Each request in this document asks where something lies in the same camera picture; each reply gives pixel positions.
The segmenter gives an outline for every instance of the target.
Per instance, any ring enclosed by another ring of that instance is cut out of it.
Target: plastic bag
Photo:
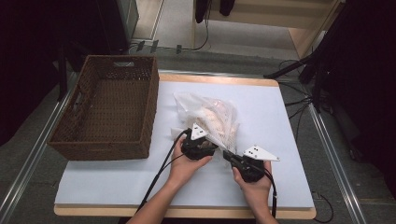
[[[178,115],[186,128],[192,128],[195,122],[209,133],[207,140],[236,153],[239,123],[236,122],[236,110],[232,104],[190,92],[176,92],[174,95]]]

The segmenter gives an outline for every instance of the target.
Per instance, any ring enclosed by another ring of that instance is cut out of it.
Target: person's right hand
[[[263,167],[271,174],[270,161],[265,161]],[[263,176],[257,182],[247,183],[236,167],[233,167],[233,179],[241,187],[247,204],[257,219],[257,223],[277,223],[271,216],[268,208],[268,194],[271,188],[271,180],[267,176]]]

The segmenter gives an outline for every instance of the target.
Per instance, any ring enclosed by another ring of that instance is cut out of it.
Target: black cable
[[[306,108],[309,106],[309,104],[310,104],[310,103],[305,104],[305,105],[303,106],[303,110],[301,111],[300,117],[298,118],[297,128],[296,128],[296,136],[295,136],[296,144],[297,144],[297,141],[298,141],[298,132],[299,132],[299,129],[300,129],[301,117],[303,116],[303,113],[304,113],[304,111],[306,110]]]
[[[291,103],[285,103],[285,106],[297,105],[300,103],[310,103],[311,101],[312,101],[312,97],[306,97],[303,100],[299,100],[299,101],[291,102]]]
[[[331,222],[332,219],[334,218],[334,210],[332,209],[332,204],[331,204],[331,203],[329,202],[329,200],[327,200],[327,198],[325,198],[323,195],[319,194],[319,196],[320,196],[320,198],[323,198],[323,199],[326,201],[326,203],[330,206],[330,209],[332,210],[332,214],[331,214],[330,218],[329,218],[328,220],[326,220],[326,221],[318,220],[318,219],[316,219],[315,217],[314,217],[314,220],[315,220],[316,222],[319,222],[319,223],[329,223],[329,222]]]
[[[293,87],[293,86],[291,86],[291,85],[289,85],[289,84],[286,84],[286,83],[283,83],[283,82],[279,82],[279,84],[280,84],[280,85],[287,86],[287,87],[289,87],[289,88],[292,88],[292,89],[294,89],[295,91],[300,92],[300,93],[302,93],[302,94],[304,94],[304,95],[310,96],[310,95],[309,95],[308,93],[306,93],[305,91],[299,90],[299,89],[297,89],[297,88],[295,88],[295,87]]]
[[[195,48],[195,49],[181,49],[181,50],[195,51],[195,50],[199,50],[199,49],[203,48],[204,45],[206,45],[207,40],[209,39],[209,29],[208,29],[208,26],[209,26],[209,18],[210,18],[210,10],[211,10],[211,8],[212,8],[212,0],[210,0],[210,1],[207,2],[206,12],[205,12],[206,39],[205,39],[204,44],[202,44],[200,47]],[[173,50],[175,50],[175,48],[168,48],[168,47],[157,47],[157,49],[173,49]]]
[[[253,167],[256,170],[262,171],[261,168],[250,164],[251,167]],[[273,176],[271,175],[271,172],[269,172],[265,167],[264,167],[264,175],[267,176],[267,178],[271,181],[271,184],[273,186],[273,205],[272,205],[272,211],[271,211],[271,215],[273,217],[276,217],[276,201],[277,201],[277,192],[276,192],[276,185],[275,185],[275,181]]]
[[[304,109],[305,106],[308,106],[309,104],[311,104],[312,101],[309,101],[308,103],[305,103],[302,107],[300,107],[294,114],[289,116],[289,119],[294,118],[296,115],[298,115],[299,113],[301,113]]]
[[[139,43],[132,43],[131,42],[131,44],[129,45],[129,48],[134,47],[134,46],[138,46],[138,45],[139,45]]]
[[[300,61],[298,61],[298,60],[293,60],[293,59],[285,60],[285,61],[281,62],[281,63],[277,66],[278,70],[279,70],[279,71],[281,70],[280,67],[281,67],[281,65],[282,65],[283,63],[289,63],[289,62],[300,63]]]
[[[163,170],[170,164],[172,163],[172,161],[174,161],[175,159],[180,158],[181,156],[183,156],[184,154],[182,154],[181,156],[178,156],[176,158],[174,158],[173,160],[171,160],[170,162],[166,163],[170,157],[170,155],[172,154],[173,149],[175,148],[175,145],[177,143],[177,141],[180,139],[180,137],[187,133],[188,130],[184,130],[181,134],[178,135],[178,137],[176,138],[176,140],[174,141],[174,144],[171,146],[171,148],[169,149],[168,154],[166,155],[165,160],[163,161],[163,165],[161,166],[160,170],[158,171],[158,173],[154,176],[154,179],[151,181],[150,186],[148,187],[148,191],[146,192],[145,197],[143,198],[142,202],[140,203],[139,207],[136,210],[136,213],[145,205],[145,203],[147,202],[147,199],[149,197],[149,194],[151,193],[152,189],[154,188],[155,184],[157,183],[158,178],[160,178],[161,173],[163,172]]]
[[[325,111],[325,112],[327,112],[327,113],[332,115],[332,113],[333,113],[332,104],[331,104],[331,101],[329,99],[329,96],[328,95],[321,95],[320,98],[319,98],[319,101],[320,101],[320,108],[323,111]]]

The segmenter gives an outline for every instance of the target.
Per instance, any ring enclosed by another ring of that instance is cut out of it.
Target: gray floor
[[[162,14],[162,21],[157,31],[159,46],[174,47],[176,44],[188,46],[190,38],[187,35],[179,35],[180,26],[175,26],[171,20],[173,8],[170,3],[176,0],[165,1],[164,8],[170,9]],[[176,30],[166,28],[165,24],[173,24]],[[234,24],[220,27],[224,29],[235,28]],[[297,59],[296,53],[290,46],[290,37],[284,29],[266,27],[260,30],[246,27],[247,32],[267,32],[261,38],[251,37],[248,46],[239,45],[247,43],[245,35],[235,35],[238,38],[223,40],[218,45],[221,35],[217,34],[219,25],[215,22],[209,24],[210,45],[205,46],[204,51],[183,51],[176,54],[174,49],[158,48],[155,55],[158,57],[160,69],[183,70],[193,72],[243,74],[245,77],[262,77],[271,74],[278,69],[283,60]],[[201,41],[205,33],[202,27],[197,27],[197,42]],[[150,54],[150,47],[132,54]],[[293,71],[288,77],[282,77],[279,81],[288,83],[298,89],[301,85],[296,81],[297,71]],[[285,103],[301,100],[304,96],[298,91],[281,85]],[[15,136],[5,145],[0,146],[0,199],[7,196],[8,188],[20,172],[28,157],[37,137],[46,124],[50,113],[56,105],[58,90],[55,88],[41,103],[41,105],[23,123]],[[301,105],[288,106],[288,113],[293,114]],[[352,186],[356,197],[361,203],[361,208],[366,223],[394,223],[396,220],[396,203],[386,188],[382,175],[370,163],[358,163],[350,159],[346,140],[339,130],[334,117],[326,112],[321,113],[334,148],[346,171],[348,181]],[[290,120],[292,129],[296,132],[299,116]],[[322,144],[318,130],[308,109],[301,116],[299,124],[297,145],[307,176],[309,187],[322,194],[329,200],[334,209],[334,218],[331,223],[354,223],[347,204],[340,190],[334,171]],[[8,223],[117,223],[117,217],[57,217],[53,213],[53,202],[62,177],[67,160],[55,150],[47,147],[39,161],[33,175],[24,190],[21,199],[15,207]],[[326,220],[331,215],[331,209],[323,199],[314,200],[318,210],[317,218]],[[314,220],[280,220],[281,223],[316,223]],[[252,220],[207,220],[207,219],[166,219],[163,223],[253,223]]]

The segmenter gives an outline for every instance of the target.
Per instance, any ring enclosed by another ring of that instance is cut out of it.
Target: white table surface
[[[139,205],[157,174],[170,146],[170,129],[184,127],[177,116],[174,92],[188,91],[231,102],[240,123],[237,150],[257,144],[277,155],[273,176],[279,209],[311,209],[315,206],[308,187],[297,146],[290,128],[278,86],[214,84],[160,81],[157,114],[149,157],[135,161],[70,161],[65,168],[55,204],[60,206],[133,206]],[[201,168],[172,201],[173,206],[246,207],[239,186],[233,181],[230,166],[220,157]],[[168,176],[166,169],[150,195]],[[272,205],[270,194],[269,205]]]

